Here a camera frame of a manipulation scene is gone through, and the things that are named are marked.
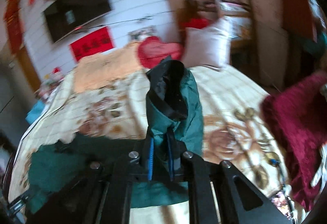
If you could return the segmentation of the dark green puffer jacket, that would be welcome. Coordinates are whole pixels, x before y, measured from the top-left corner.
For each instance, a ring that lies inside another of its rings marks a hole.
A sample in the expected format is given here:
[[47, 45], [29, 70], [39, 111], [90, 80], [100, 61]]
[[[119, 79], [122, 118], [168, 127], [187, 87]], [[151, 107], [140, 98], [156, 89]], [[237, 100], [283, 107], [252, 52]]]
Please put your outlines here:
[[[187, 184], [173, 181], [180, 168], [178, 142], [195, 154], [202, 153], [202, 106], [191, 71], [182, 62], [165, 58], [146, 76], [150, 82], [145, 97], [148, 127], [140, 153], [147, 181], [133, 185], [132, 208], [185, 202]], [[28, 180], [32, 197], [27, 211], [39, 211], [92, 161], [101, 162], [104, 173], [110, 175], [117, 159], [130, 153], [135, 144], [133, 139], [92, 138], [78, 132], [70, 143], [42, 145], [31, 157]]]

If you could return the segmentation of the floral cream bedspread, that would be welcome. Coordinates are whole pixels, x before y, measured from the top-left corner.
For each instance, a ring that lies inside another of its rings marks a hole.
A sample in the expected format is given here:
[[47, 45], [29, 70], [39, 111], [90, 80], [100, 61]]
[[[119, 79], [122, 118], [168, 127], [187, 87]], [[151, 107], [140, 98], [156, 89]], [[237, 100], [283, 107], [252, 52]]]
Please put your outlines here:
[[[146, 68], [82, 93], [74, 91], [74, 70], [65, 76], [41, 116], [19, 142], [9, 186], [10, 200], [28, 190], [31, 157], [42, 145], [70, 143], [79, 130], [92, 138], [143, 139], [146, 134]], [[290, 200], [284, 151], [261, 115], [261, 103], [268, 93], [230, 65], [221, 71], [196, 66], [191, 72], [202, 105], [204, 159], [231, 162], [272, 198], [291, 223], [301, 223], [306, 214]]]

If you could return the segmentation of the blue paper bag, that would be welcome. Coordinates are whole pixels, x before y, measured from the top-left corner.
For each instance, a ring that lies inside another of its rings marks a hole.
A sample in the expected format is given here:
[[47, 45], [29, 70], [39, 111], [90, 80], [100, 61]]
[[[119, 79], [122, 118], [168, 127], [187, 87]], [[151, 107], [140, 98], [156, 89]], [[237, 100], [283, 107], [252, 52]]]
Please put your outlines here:
[[26, 115], [26, 121], [33, 124], [42, 114], [45, 104], [42, 100], [37, 100], [32, 109]]

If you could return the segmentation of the maroon velvet blanket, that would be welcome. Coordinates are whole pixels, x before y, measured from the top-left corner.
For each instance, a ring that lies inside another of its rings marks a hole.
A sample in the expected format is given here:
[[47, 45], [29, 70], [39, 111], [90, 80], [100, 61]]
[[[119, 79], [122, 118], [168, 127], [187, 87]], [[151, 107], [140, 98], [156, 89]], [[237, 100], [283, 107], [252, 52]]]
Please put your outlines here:
[[293, 199], [310, 211], [319, 193], [311, 181], [321, 163], [320, 147], [326, 142], [326, 99], [321, 87], [326, 72], [318, 71], [261, 103], [263, 119], [286, 151], [284, 158]]

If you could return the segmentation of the wooden bedside chair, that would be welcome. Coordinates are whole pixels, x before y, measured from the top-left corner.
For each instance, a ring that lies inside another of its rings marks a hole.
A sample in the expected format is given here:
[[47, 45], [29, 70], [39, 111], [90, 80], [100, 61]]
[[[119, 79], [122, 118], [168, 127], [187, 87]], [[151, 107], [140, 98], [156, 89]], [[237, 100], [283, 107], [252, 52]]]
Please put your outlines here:
[[180, 24], [185, 67], [220, 70], [233, 63], [237, 68], [259, 66], [252, 0], [186, 0], [185, 5], [198, 15]]

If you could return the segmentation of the white satin pillow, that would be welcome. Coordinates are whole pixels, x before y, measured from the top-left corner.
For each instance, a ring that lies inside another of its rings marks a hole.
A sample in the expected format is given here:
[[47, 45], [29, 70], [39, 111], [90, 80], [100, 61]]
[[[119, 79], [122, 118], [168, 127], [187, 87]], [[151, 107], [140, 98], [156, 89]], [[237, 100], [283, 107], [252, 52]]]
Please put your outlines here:
[[222, 17], [203, 28], [187, 28], [185, 51], [181, 58], [187, 68], [204, 66], [221, 71], [230, 63], [232, 22]]

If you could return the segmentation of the red pillow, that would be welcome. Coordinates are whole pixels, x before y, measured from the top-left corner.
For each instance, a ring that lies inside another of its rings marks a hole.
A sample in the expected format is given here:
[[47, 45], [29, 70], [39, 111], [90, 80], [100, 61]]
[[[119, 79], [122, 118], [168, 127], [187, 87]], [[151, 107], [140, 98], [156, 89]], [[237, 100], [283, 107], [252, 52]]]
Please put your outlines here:
[[164, 43], [159, 37], [147, 37], [138, 47], [140, 64], [147, 69], [152, 69], [161, 60], [171, 56], [173, 60], [180, 60], [184, 53], [184, 47], [179, 43]]

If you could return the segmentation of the red calligraphy wall banner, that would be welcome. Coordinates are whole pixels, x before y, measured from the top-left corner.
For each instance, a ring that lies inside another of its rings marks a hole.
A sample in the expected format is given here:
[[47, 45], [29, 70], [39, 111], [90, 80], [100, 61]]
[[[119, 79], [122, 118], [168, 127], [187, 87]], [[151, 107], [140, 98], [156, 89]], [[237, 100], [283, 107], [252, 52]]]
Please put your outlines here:
[[110, 29], [104, 27], [74, 41], [70, 44], [70, 48], [75, 61], [78, 62], [86, 56], [113, 49], [114, 42], [111, 38]]

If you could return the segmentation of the wall mounted television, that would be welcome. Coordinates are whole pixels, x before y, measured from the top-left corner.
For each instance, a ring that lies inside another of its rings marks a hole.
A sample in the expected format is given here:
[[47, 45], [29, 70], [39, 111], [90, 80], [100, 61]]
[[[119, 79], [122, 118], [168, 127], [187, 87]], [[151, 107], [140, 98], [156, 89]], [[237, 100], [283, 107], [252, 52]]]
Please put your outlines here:
[[56, 43], [110, 11], [109, 0], [56, 0], [43, 14], [50, 38]]

